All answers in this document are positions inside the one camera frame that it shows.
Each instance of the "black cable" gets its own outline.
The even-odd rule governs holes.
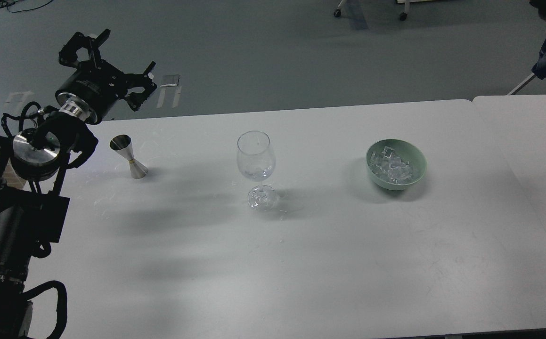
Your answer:
[[[21,2],[21,1],[22,1],[22,0],[17,0],[17,1],[12,2],[11,4],[8,4],[8,5],[6,6],[7,11],[8,11],[9,13],[29,12],[29,11],[34,11],[34,9],[42,8],[42,7],[44,7],[44,6],[48,5],[48,4],[50,4],[51,2],[53,2],[53,0],[49,0],[46,4],[44,4],[44,5],[42,5],[42,6],[38,6],[38,7],[35,7],[35,8],[31,8],[31,9],[22,9],[21,11],[12,11],[12,10],[9,9],[9,7],[11,7],[11,6],[13,6],[13,5],[15,5],[15,4],[17,4],[18,2]]]
[[[7,116],[7,118],[10,118],[11,120],[15,120],[15,121],[21,120],[21,117],[19,117],[19,116],[13,116],[13,115],[8,114],[8,113],[3,113],[3,115]],[[34,114],[30,114],[28,116],[25,116],[24,120],[39,118],[40,115],[41,115],[40,113],[36,112]]]
[[[38,243],[36,243],[36,249],[34,249],[34,252],[32,253],[33,256],[42,259],[46,258],[51,254],[51,243],[43,240]]]
[[[20,296],[25,300],[30,300],[51,288],[57,290],[57,318],[55,321],[55,328],[47,339],[59,339],[64,333],[65,326],[68,322],[68,292],[65,290],[65,285],[59,281],[48,281],[29,291],[21,293]]]
[[[45,118],[44,118],[43,114],[40,114],[40,113],[37,113],[37,114],[38,114],[38,117],[36,117],[36,128],[38,128],[38,125],[45,122]]]
[[[9,137],[9,139],[13,139],[13,135],[11,134],[11,131],[10,129],[8,129],[7,126],[7,116],[7,113],[3,114],[3,118],[1,118],[1,126],[3,127],[3,131],[5,132],[7,137]]]
[[[27,103],[23,109],[21,110],[21,115],[19,116],[19,132],[23,131],[24,130],[24,120],[26,119],[29,119],[30,117],[26,118],[25,115],[28,113],[28,110],[30,109],[30,107],[32,106],[36,106],[37,109],[36,110],[40,110],[41,109],[41,105],[39,103],[37,103],[36,101],[30,101],[29,103]]]
[[[61,193],[61,187],[64,186],[65,172],[68,170],[68,162],[70,161],[70,153],[65,152],[60,155],[59,170],[57,171],[57,177],[55,177],[55,183],[53,183],[53,189],[49,191],[50,195],[59,195]]]

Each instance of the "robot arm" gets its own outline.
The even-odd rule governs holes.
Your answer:
[[[66,292],[60,282],[47,282],[24,291],[28,264],[32,256],[44,258],[51,253],[51,243],[59,242],[69,198],[60,197],[66,170],[85,163],[98,140],[87,124],[98,124],[116,101],[124,99],[132,110],[157,88],[150,77],[155,63],[141,74],[123,73],[101,59],[98,47],[109,37],[104,30],[97,38],[77,32],[59,52],[59,62],[75,72],[56,91],[57,109],[29,103],[19,118],[5,114],[0,136],[0,339],[27,338],[32,317],[30,299],[55,288],[58,294],[57,324],[49,339],[61,336],[66,323]],[[77,51],[86,48],[88,60],[79,61]],[[130,92],[132,88],[142,92]],[[38,112],[26,116],[32,105]],[[6,127],[6,119],[38,118],[36,128],[23,129],[15,136]],[[79,156],[70,162],[70,153]],[[2,176],[8,161],[21,178],[28,180],[32,192],[9,187]],[[42,193],[38,182],[57,173],[52,190]]]

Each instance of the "jigger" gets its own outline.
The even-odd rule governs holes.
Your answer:
[[[140,179],[147,174],[147,167],[135,159],[135,155],[132,152],[130,137],[128,135],[122,134],[114,137],[112,141],[109,142],[109,148],[128,160],[130,175],[133,178]]]

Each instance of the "wine glass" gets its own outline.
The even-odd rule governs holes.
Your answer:
[[[249,131],[237,139],[237,167],[249,180],[260,182],[247,194],[250,206],[254,210],[271,209],[279,197],[272,187],[262,184],[275,169],[275,153],[266,133]]]

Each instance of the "chair leg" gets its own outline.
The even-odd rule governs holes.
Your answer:
[[[533,81],[534,78],[536,78],[536,75],[534,73],[531,73],[529,76],[526,77],[526,79],[524,79],[524,81],[522,81],[518,86],[516,86],[516,88],[510,90],[510,92],[507,95],[514,95],[520,92],[520,90],[524,88],[524,86],[526,86],[529,82]]]
[[[409,15],[410,7],[411,7],[411,0],[405,0],[405,9],[398,17],[400,21],[405,21],[407,19],[407,15]]]
[[[334,11],[334,17],[341,17],[342,16],[342,6],[346,3],[346,0],[340,1],[340,4],[338,4],[338,7]]]

